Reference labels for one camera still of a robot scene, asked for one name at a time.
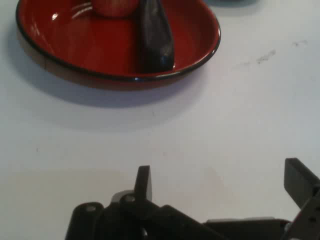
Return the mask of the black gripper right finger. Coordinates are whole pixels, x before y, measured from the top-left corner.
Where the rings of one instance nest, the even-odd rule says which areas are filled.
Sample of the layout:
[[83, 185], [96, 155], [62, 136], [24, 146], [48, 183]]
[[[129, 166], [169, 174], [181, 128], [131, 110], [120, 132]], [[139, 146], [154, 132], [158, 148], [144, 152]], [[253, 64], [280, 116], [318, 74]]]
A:
[[287, 158], [284, 189], [300, 211], [287, 227], [284, 240], [320, 238], [320, 179], [297, 158]]

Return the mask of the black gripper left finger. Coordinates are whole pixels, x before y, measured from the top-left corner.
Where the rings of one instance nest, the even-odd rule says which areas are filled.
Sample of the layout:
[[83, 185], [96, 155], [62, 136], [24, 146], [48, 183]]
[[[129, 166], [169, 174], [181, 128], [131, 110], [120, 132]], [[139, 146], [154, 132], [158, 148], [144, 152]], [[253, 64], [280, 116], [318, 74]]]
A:
[[78, 205], [72, 213], [67, 240], [223, 240], [189, 216], [152, 202], [150, 166], [140, 166], [134, 189], [118, 194], [104, 207], [99, 202]]

